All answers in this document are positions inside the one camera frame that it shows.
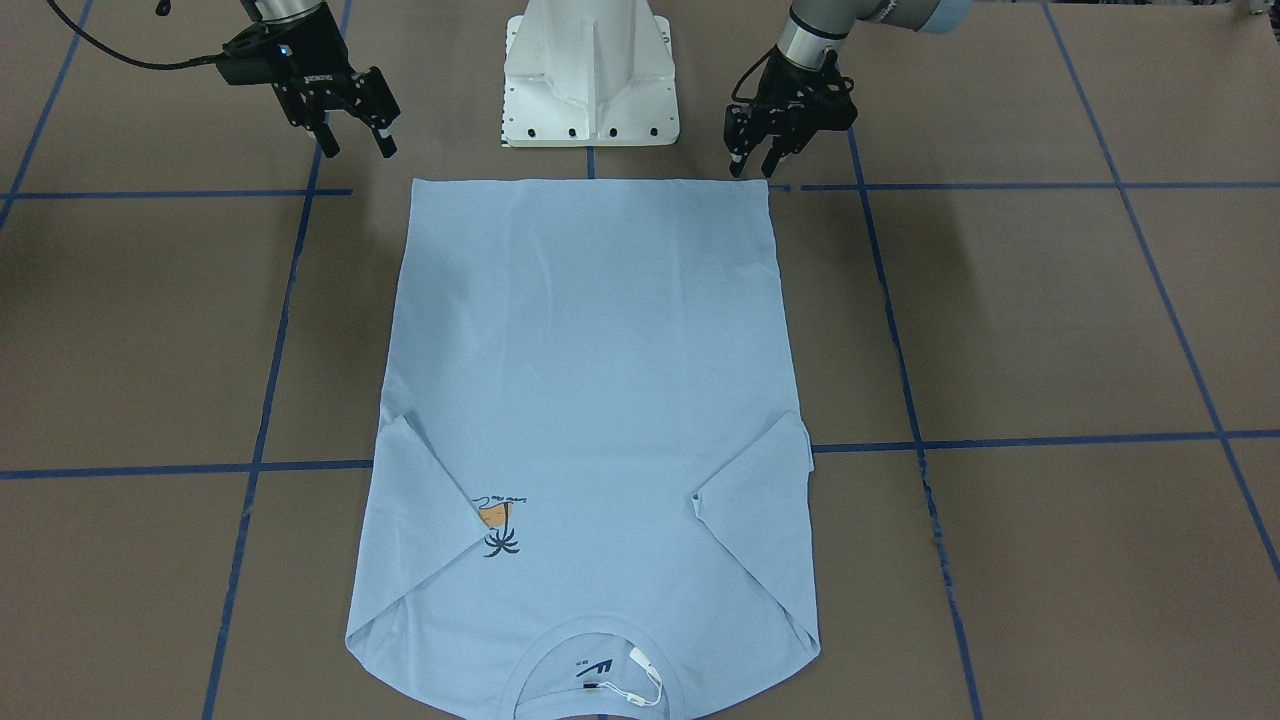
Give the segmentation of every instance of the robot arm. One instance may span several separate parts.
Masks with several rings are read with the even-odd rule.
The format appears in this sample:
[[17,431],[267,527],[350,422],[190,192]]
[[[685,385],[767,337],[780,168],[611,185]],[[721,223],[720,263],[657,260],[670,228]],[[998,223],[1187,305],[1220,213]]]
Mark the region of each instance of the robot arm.
[[[964,19],[970,0],[794,0],[782,35],[733,88],[724,109],[730,173],[741,177],[746,158],[773,137],[760,169],[773,176],[778,163],[804,150],[820,129],[845,131],[858,118],[850,99],[854,81],[836,69],[841,44],[854,20],[922,32],[947,32]],[[764,65],[754,97],[739,91]]]
[[315,136],[328,158],[338,154],[338,141],[325,124],[326,110],[346,110],[369,126],[383,158],[396,154],[390,127],[399,105],[381,70],[352,69],[328,3],[241,0],[241,5],[253,24],[223,45],[215,63],[228,85],[270,85],[289,123]]

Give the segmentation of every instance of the t-shirt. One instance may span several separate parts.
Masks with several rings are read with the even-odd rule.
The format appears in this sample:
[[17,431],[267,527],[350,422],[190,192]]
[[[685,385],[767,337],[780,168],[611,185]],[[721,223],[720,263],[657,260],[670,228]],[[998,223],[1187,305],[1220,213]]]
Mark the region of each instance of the t-shirt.
[[413,183],[347,647],[468,720],[684,720],[819,652],[763,181]]

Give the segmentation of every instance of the brown surface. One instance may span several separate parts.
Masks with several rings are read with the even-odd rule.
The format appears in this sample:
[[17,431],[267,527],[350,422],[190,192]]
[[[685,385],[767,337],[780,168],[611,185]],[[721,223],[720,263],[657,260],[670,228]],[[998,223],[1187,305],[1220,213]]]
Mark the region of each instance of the brown surface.
[[[146,59],[212,50],[244,24],[234,3],[175,3],[164,20],[154,4],[120,5],[95,4],[90,29]],[[763,5],[654,3],[672,20],[684,133],[598,151],[600,177],[726,177],[728,90],[783,17],[785,3]],[[1231,448],[1275,534],[1280,47],[1235,5],[1053,17],[1125,181],[1274,184],[1128,192],[1224,429],[1267,436]],[[381,160],[365,128],[334,119],[343,152],[321,163],[319,187],[355,195],[311,202],[264,460],[371,456],[413,177],[588,173],[582,150],[498,147],[503,28],[522,8],[353,6],[352,60],[387,73],[401,152]],[[0,61],[22,70],[0,78],[8,192],[69,35],[40,3],[5,13]],[[868,182],[1111,182],[1038,6],[974,8],[946,37],[860,26],[845,60]],[[145,73],[81,45],[19,190],[301,191],[311,158],[266,88],[229,88],[211,68]],[[814,140],[776,182],[788,186],[771,209],[814,442],[910,443],[860,197],[801,190],[855,182],[847,138]],[[929,450],[986,716],[1280,715],[1276,573],[1120,193],[888,188],[869,202],[927,442],[1202,438]],[[305,205],[12,204],[0,716],[201,715]],[[220,462],[241,465],[191,466]],[[824,655],[723,717],[972,716],[914,454],[817,464]],[[110,470],[156,465],[187,468]],[[343,648],[367,470],[278,470],[259,477],[215,717],[443,719]]]

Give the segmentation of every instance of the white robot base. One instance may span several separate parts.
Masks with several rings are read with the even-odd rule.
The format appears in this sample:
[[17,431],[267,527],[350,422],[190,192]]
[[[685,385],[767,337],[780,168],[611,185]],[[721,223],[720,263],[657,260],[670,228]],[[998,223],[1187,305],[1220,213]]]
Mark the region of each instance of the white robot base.
[[671,145],[671,23],[646,0],[530,0],[507,23],[502,143]]

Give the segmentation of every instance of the neckline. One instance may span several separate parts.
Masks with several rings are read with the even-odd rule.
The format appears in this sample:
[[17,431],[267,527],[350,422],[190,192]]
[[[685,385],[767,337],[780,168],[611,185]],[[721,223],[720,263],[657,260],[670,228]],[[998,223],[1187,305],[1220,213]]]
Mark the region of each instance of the neckline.
[[[556,650],[556,647],[561,643],[589,633],[608,633],[617,635],[643,650],[662,673],[662,684],[666,692],[667,710],[671,720],[684,720],[686,717],[685,696],[682,688],[680,687],[680,676],[676,673],[675,666],[671,664],[671,660],[663,652],[662,647],[653,641],[649,633],[644,632],[634,623],[613,615],[586,615],[575,620],[568,620],[556,625],[540,638],[534,641],[529,646],[529,650],[526,650],[516,662],[515,669],[512,669],[511,675],[507,678],[507,685],[503,689],[502,700],[498,703],[498,716],[503,720],[516,720],[516,702],[520,700],[520,692],[525,688],[525,683],[529,682],[529,678],[532,675],[538,664],[541,662],[547,653]],[[631,708],[628,711],[631,714],[640,710],[621,698],[618,700],[623,706]],[[591,712],[608,714],[616,710],[618,708],[593,710]]]

